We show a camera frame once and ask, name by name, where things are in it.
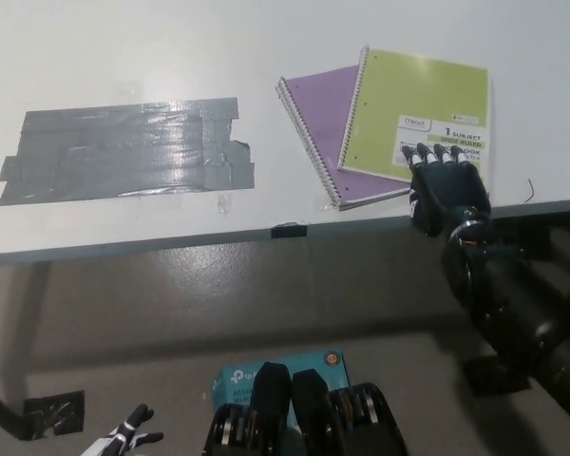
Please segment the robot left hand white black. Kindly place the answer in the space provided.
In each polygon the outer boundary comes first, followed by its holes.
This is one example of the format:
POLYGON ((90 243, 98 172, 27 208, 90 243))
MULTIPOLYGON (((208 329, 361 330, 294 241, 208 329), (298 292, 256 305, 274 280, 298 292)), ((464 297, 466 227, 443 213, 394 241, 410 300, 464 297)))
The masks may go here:
POLYGON ((162 432, 139 432, 139 427, 154 416, 147 404, 138 405, 133 412, 106 436, 97 439, 82 456, 123 456, 142 445, 163 439, 162 432))

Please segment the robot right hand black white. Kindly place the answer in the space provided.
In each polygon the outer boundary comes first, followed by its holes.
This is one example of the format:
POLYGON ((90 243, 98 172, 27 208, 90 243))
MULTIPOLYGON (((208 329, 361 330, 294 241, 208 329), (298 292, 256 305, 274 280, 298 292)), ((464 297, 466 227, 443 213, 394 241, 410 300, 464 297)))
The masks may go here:
POLYGON ((403 146, 402 152, 411 171, 409 205, 415 228, 430 238, 451 237, 489 218, 484 182, 463 148, 419 142, 403 146))

